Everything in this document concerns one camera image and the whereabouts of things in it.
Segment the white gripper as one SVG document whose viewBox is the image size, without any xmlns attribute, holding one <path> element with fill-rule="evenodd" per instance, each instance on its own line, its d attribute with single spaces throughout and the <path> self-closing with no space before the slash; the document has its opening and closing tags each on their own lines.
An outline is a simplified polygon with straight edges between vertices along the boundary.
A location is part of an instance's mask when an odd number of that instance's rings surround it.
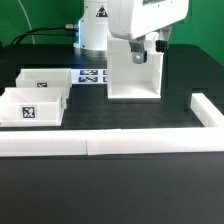
<svg viewBox="0 0 224 224">
<path fill-rule="evenodd" d="M 188 7 L 189 0 L 108 0 L 109 31 L 115 38 L 132 40 L 132 61 L 143 64 L 147 51 L 145 39 L 139 37 L 160 29 L 156 51 L 166 52 L 172 33 L 169 25 L 183 20 Z"/>
</svg>

